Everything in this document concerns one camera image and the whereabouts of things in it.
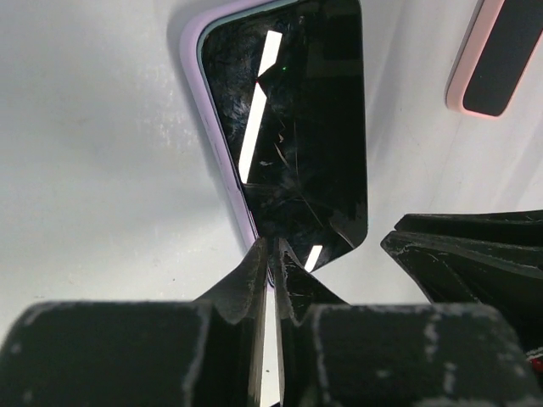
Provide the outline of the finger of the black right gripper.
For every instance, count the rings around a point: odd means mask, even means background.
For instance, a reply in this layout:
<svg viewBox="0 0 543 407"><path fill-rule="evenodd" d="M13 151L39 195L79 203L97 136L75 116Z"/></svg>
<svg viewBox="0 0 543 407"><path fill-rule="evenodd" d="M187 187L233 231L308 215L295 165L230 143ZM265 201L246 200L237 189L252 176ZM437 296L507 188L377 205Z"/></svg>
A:
<svg viewBox="0 0 543 407"><path fill-rule="evenodd" d="M542 212L404 215L382 249L432 303L497 309L523 350L542 350Z"/></svg>

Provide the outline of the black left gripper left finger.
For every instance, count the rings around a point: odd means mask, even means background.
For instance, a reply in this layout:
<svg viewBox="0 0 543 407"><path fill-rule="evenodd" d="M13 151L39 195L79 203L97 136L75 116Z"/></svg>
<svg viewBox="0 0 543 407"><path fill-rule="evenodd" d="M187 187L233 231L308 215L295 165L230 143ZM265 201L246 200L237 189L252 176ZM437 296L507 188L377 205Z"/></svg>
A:
<svg viewBox="0 0 543 407"><path fill-rule="evenodd" d="M268 245L188 302L34 304L1 347L4 406L256 406Z"/></svg>

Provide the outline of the lilac phone case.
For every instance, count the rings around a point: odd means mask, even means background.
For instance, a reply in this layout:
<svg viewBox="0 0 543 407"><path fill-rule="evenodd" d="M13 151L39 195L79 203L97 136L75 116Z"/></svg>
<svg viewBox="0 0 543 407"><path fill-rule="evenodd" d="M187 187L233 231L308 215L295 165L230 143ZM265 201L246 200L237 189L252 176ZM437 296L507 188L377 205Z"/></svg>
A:
<svg viewBox="0 0 543 407"><path fill-rule="evenodd" d="M187 78L196 109L219 166L221 179L227 190L244 250L251 247L258 237L258 233L255 231L252 215L247 208L242 184L232 162L227 139L212 100L201 60L202 46L205 37L216 25L264 10L280 8L287 4L287 1L233 1L225 3L192 17L185 24L179 40L178 48L182 70Z"/></svg>

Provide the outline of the phone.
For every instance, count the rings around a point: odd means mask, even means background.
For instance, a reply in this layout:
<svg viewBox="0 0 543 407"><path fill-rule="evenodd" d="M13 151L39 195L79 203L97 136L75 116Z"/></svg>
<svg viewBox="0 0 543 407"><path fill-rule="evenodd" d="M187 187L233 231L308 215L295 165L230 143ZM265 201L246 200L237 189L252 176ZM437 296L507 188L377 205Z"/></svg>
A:
<svg viewBox="0 0 543 407"><path fill-rule="evenodd" d="M257 238L314 271L367 236L362 9L287 2L216 25L201 60Z"/></svg>

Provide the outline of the pink phone case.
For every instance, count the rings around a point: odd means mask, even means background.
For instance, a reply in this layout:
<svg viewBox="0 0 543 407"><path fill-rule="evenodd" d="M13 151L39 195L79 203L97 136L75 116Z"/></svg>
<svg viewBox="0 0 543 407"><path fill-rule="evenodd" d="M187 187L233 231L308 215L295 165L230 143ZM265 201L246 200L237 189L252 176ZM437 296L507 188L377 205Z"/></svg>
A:
<svg viewBox="0 0 543 407"><path fill-rule="evenodd" d="M495 23L497 15L501 9L501 5L504 2L505 1L483 1L481 3L479 12L477 13L477 16L473 22L473 26L469 32L469 35L467 36L467 40L464 44L463 50L460 53L460 58L457 61L456 68L449 82L449 86L448 86L448 89L446 92L446 98L445 98L446 106L448 107L448 109L451 109L463 114L470 114L477 117L491 118L491 119L502 116L505 110L507 109L506 108L500 116L493 117L493 116L487 116L484 114L478 114L475 112L467 111L462 107L462 99L463 99L464 92L467 89L467 84L470 81L475 65L478 62L479 56L482 53L483 47L490 34L492 26ZM535 49L539 46L540 42L542 42L542 34ZM535 50L533 51L530 60L532 59L534 53L535 53Z"/></svg>

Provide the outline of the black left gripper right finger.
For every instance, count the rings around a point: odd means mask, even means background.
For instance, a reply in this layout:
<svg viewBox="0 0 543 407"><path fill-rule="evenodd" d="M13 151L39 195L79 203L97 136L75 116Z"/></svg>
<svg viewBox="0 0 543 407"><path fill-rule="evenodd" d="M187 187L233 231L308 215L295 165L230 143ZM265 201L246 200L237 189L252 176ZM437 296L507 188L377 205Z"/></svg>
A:
<svg viewBox="0 0 543 407"><path fill-rule="evenodd" d="M539 406L516 334L482 304L351 305L273 243L283 406Z"/></svg>

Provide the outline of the purple smartphone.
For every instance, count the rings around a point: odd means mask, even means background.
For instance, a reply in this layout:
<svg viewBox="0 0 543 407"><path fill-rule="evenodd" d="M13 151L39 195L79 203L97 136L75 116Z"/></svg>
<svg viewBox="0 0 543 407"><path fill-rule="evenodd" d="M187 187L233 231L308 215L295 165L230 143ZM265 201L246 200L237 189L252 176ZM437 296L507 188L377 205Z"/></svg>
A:
<svg viewBox="0 0 543 407"><path fill-rule="evenodd" d="M542 1L505 1L475 65L462 107L500 116L509 104L542 34Z"/></svg>

